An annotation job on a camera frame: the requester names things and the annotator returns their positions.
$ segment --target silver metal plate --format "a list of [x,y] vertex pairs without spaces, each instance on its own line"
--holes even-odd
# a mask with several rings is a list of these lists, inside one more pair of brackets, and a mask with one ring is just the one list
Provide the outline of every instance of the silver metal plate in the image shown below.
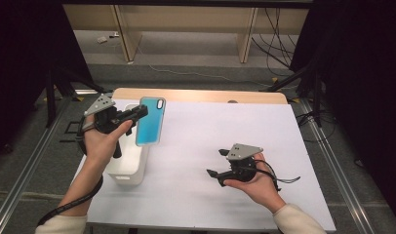
[[109,108],[110,106],[115,105],[115,101],[111,98],[101,95],[92,105],[91,107],[85,111],[84,116],[87,117],[91,114],[95,114],[103,111],[104,109]]
[[263,148],[235,143],[226,155],[228,160],[242,160],[262,152]]

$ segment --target cyan phone case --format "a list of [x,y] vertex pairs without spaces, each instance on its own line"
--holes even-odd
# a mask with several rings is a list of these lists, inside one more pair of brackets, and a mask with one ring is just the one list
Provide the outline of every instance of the cyan phone case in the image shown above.
[[162,97],[143,97],[140,104],[147,106],[148,114],[138,121],[136,144],[156,144],[161,137],[166,101]]

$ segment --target white container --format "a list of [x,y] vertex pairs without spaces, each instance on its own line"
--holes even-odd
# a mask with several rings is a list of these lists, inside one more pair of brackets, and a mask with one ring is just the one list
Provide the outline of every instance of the white container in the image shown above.
[[137,146],[136,137],[137,127],[132,128],[129,136],[122,135],[119,138],[122,156],[117,159],[111,158],[106,166],[105,171],[118,184],[137,185],[143,180],[149,146]]

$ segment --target forearm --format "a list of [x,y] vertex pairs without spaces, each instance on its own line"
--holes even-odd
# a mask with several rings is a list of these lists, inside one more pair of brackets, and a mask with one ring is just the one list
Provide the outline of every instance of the forearm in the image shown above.
[[278,228],[286,234],[323,234],[322,226],[298,206],[287,204],[274,213],[274,221]]
[[[86,196],[91,191],[93,191],[95,186],[98,184],[103,171],[104,171],[104,165],[101,165],[97,162],[88,161],[87,159],[81,171],[73,180],[72,184],[70,185],[63,199],[60,201],[59,207],[68,204],[70,202],[73,202],[83,196]],[[61,215],[66,215],[66,216],[86,215],[91,202],[92,199],[61,213]]]

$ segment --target smartphone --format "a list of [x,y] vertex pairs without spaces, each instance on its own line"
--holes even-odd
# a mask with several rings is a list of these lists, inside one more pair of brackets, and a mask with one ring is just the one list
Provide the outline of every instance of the smartphone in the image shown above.
[[143,97],[139,104],[147,106],[148,114],[138,120],[136,145],[159,143],[166,101],[162,97]]

